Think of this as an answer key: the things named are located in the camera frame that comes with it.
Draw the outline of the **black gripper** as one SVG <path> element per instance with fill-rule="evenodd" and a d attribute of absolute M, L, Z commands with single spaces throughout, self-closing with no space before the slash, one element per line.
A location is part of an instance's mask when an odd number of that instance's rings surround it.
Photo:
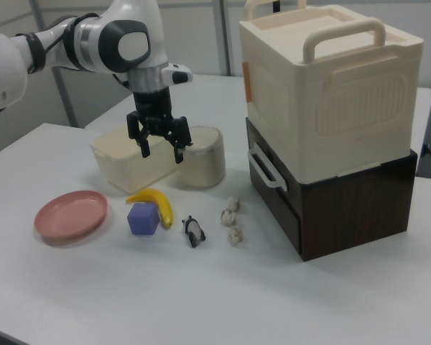
<path fill-rule="evenodd" d="M 133 92 L 136 111 L 126 116 L 130 139 L 136 141 L 143 158 L 150 156 L 148 136 L 165 138 L 174 150 L 175 163 L 180 164 L 183 152 L 193 145 L 187 118 L 173 119 L 169 88 L 144 93 Z"/>

